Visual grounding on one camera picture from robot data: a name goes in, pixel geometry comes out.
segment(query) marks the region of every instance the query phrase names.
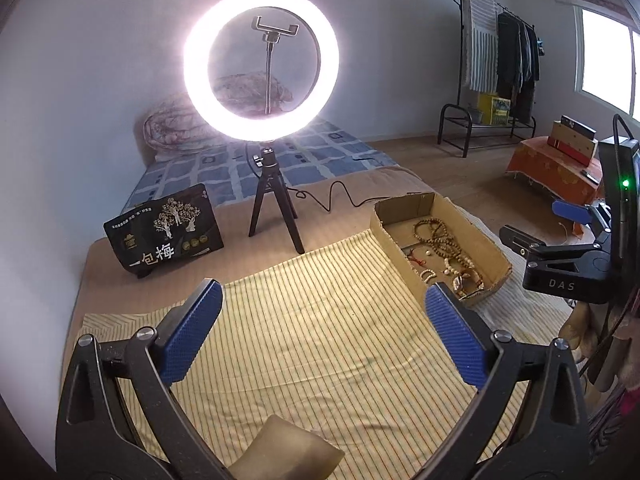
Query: blue rubber pad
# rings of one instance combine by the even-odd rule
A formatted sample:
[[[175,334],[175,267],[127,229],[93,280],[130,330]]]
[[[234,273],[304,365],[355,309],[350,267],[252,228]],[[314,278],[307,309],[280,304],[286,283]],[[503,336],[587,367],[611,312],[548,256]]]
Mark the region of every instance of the blue rubber pad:
[[[476,336],[451,300],[436,286],[427,289],[424,307],[462,380],[481,390],[489,375],[486,355]]]
[[[222,286],[211,286],[193,304],[164,346],[161,368],[164,384],[177,383],[185,378],[202,343],[222,311]]]
[[[551,205],[551,211],[561,218],[566,218],[581,225],[589,225],[591,222],[591,215],[587,208],[581,205],[569,204],[563,200],[555,200]]]

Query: tree illustration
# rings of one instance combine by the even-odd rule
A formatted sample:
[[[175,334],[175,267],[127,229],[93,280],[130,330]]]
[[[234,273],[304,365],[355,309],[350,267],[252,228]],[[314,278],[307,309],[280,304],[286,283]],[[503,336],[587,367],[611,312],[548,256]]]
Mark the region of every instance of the tree illustration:
[[[174,224],[174,216],[166,211],[158,215],[158,220],[154,222],[156,231],[164,231],[167,238],[171,238],[171,226]]]
[[[178,202],[175,198],[170,198],[162,206],[162,211],[172,215],[174,217],[175,224],[180,225],[182,223],[182,219],[180,218],[180,211],[183,207],[184,204],[182,202]]]
[[[180,210],[180,218],[183,222],[189,222],[189,225],[187,225],[188,232],[196,230],[196,216],[199,214],[200,210],[191,204],[184,204],[182,206],[182,209]]]

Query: red box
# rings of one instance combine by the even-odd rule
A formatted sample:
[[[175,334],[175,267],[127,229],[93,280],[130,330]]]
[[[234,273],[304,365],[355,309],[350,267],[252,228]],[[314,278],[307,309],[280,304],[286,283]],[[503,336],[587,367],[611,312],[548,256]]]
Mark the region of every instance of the red box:
[[[554,148],[560,150],[561,152],[569,155],[573,160],[577,160],[583,166],[588,166],[591,163],[591,157],[586,156],[583,153],[580,153],[575,148],[572,148],[568,144],[565,144],[561,140],[554,139],[553,137],[548,137],[546,143],[549,146],[553,146]]]

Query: orange tablecloth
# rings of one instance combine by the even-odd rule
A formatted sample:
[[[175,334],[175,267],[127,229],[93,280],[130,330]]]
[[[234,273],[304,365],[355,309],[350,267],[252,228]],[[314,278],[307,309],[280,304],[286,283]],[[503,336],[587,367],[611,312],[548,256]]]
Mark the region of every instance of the orange tablecloth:
[[[603,197],[601,187],[580,174],[587,170],[598,182],[602,167],[596,158],[585,168],[569,155],[549,146],[547,137],[523,140],[511,157],[507,173],[521,173],[546,187],[557,197],[573,204],[587,205]]]

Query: ring light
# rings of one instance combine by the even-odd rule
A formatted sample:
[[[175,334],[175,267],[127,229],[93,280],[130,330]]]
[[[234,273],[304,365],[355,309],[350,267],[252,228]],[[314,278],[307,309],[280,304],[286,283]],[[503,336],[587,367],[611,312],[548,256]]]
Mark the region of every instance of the ring light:
[[[209,54],[220,30],[242,12],[276,7],[304,23],[318,50],[319,71],[307,98],[288,113],[261,119],[239,117],[216,99],[209,81]],[[263,142],[295,133],[318,115],[338,77],[338,42],[324,14],[308,0],[222,0],[193,27],[184,46],[184,82],[198,113],[219,132],[241,140]]]

